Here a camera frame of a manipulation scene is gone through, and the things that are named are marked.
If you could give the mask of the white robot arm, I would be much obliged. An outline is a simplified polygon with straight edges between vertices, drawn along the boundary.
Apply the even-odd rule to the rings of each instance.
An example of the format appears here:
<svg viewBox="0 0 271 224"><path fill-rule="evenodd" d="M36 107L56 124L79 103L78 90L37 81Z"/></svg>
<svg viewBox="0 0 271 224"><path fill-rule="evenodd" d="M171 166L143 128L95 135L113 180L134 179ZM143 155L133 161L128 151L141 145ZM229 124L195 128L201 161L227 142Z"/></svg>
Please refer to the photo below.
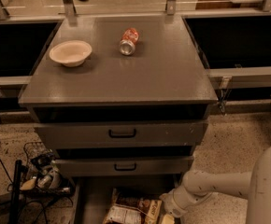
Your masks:
<svg viewBox="0 0 271 224"><path fill-rule="evenodd" d="M205 201L214 192L246 199L246 224L271 224L271 147L250 172L210 174L191 170L179 186L160 199L166 213L182 217L188 207Z"/></svg>

